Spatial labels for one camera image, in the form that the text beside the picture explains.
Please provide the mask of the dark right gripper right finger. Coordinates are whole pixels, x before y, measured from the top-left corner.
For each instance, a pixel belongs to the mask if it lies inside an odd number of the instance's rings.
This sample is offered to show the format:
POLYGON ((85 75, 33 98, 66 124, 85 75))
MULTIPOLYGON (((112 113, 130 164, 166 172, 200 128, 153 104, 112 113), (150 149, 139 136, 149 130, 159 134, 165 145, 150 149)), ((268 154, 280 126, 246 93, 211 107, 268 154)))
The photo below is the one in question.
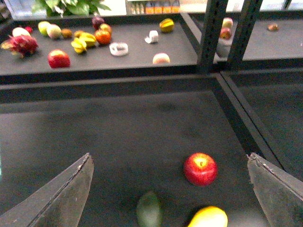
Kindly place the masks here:
POLYGON ((303 183, 256 153, 248 156, 250 182, 272 227, 303 225, 303 183))

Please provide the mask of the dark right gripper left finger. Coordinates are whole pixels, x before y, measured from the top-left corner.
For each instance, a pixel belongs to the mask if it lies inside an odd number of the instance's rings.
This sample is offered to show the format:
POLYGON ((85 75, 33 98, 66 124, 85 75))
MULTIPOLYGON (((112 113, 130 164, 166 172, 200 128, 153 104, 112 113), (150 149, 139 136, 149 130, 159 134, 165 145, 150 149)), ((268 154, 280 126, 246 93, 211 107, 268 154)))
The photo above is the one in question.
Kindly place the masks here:
POLYGON ((94 172, 85 154, 24 201, 0 217, 2 227, 76 227, 84 210, 94 172))

